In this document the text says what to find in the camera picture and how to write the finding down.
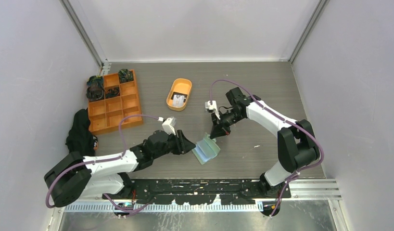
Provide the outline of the green card holder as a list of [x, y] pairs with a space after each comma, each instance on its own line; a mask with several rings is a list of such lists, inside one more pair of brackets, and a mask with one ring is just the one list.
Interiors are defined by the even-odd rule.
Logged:
[[202, 140], [196, 142], [196, 146], [192, 149], [192, 153], [197, 158], [201, 165], [215, 158], [219, 152], [220, 147], [216, 144], [216, 139], [211, 139], [208, 133], [205, 133]]

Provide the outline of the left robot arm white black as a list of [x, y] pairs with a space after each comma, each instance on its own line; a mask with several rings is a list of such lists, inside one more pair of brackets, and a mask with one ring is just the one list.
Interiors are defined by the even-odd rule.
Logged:
[[129, 198], [133, 185], [123, 173], [143, 170], [163, 155], [182, 155], [195, 147], [182, 130], [175, 134], [157, 130], [121, 153], [82, 156], [78, 151], [71, 152], [44, 175], [48, 187], [45, 204], [48, 208], [64, 207], [80, 197], [103, 193]]

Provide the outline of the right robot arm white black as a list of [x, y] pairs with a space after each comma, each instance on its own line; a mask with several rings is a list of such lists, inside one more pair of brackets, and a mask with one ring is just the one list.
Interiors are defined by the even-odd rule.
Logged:
[[261, 174], [258, 182], [258, 189], [264, 197], [273, 197], [289, 176], [320, 157], [312, 126], [307, 120], [291, 120], [256, 95], [246, 96], [239, 87], [229, 90], [226, 98], [230, 107], [225, 113], [220, 112], [215, 101], [205, 103], [213, 123], [211, 139], [229, 135], [230, 127], [243, 119], [258, 123], [277, 138], [278, 160]]

